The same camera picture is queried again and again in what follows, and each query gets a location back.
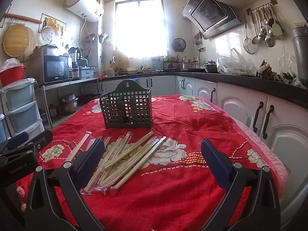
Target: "table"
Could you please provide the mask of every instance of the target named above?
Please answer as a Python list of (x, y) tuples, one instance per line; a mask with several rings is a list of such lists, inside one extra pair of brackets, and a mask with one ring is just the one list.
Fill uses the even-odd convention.
[(69, 81), (69, 82), (61, 82), (61, 83), (47, 85), (47, 86), (45, 86), (45, 85), (41, 86), (41, 90), (42, 90), (42, 94), (43, 94), (43, 100), (44, 100), (45, 112), (46, 112), (46, 116), (47, 116), (47, 120), (48, 120), (48, 125), (49, 125), (51, 130), (53, 130), (54, 127), (56, 127), (57, 125), (61, 124), (63, 121), (65, 121), (68, 118), (70, 118), (71, 116), (73, 116), (74, 113), (70, 114), (70, 115), (65, 115), (65, 116), (59, 117), (59, 119), (57, 120), (56, 124), (53, 124), (53, 122), (51, 120), (51, 117), (50, 117), (50, 113), (49, 113), (47, 97), (46, 97), (46, 91), (50, 90), (50, 89), (55, 89), (55, 88), (59, 88), (59, 87), (63, 87), (63, 86), (72, 85), (72, 84), (79, 84), (80, 85), (81, 94), (83, 95), (83, 90), (82, 90), (82, 83), (83, 82), (96, 82), (97, 83), (97, 88), (98, 88), (98, 93), (100, 93), (100, 86), (99, 86), (99, 82), (98, 82), (98, 77), (81, 79), (81, 80), (75, 80), (75, 81)]

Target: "water heater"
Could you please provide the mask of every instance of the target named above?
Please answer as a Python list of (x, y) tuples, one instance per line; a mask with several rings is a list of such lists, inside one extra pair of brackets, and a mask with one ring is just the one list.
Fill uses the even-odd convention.
[(96, 22), (104, 14), (104, 9), (96, 0), (64, 0), (63, 7), (82, 17), (87, 16), (87, 21)]

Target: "red tablecloth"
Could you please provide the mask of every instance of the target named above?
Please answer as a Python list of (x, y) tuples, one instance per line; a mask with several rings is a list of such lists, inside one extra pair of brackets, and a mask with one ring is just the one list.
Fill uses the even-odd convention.
[[(267, 164), (277, 188), (285, 186), (282, 163), (272, 153), (266, 155), (231, 117), (210, 102), (180, 95), (152, 97), (152, 111), (152, 129), (157, 136), (167, 137), (163, 146), (115, 196), (100, 192), (83, 196), (107, 230), (199, 230), (225, 193), (201, 155), (204, 139), (245, 167), (258, 169)], [(134, 143), (149, 129), (106, 129), (96, 99), (53, 131), (53, 142), (41, 152), (40, 164), (46, 169), (61, 166), (86, 131), (102, 139), (112, 136), (109, 150), (119, 135), (132, 131), (130, 142)], [(31, 177), (18, 182), (26, 192)], [(68, 221), (75, 224), (61, 191), (57, 192)], [(246, 190), (230, 223), (238, 220), (247, 195)]]

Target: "window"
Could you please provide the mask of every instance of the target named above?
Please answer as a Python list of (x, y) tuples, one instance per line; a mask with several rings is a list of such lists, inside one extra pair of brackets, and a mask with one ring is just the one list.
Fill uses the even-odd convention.
[(167, 53), (163, 0), (133, 0), (116, 3), (116, 49), (129, 58), (162, 56)]

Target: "microwave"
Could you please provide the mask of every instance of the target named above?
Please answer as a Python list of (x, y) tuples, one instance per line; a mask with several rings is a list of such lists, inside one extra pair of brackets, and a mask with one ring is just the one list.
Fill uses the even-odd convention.
[(194, 23), (207, 40), (241, 23), (236, 16), (239, 11), (235, 10), (217, 0), (189, 0), (182, 14)]
[(40, 56), (28, 64), (27, 77), (36, 79), (39, 86), (71, 80), (73, 79), (72, 58), (53, 55)]

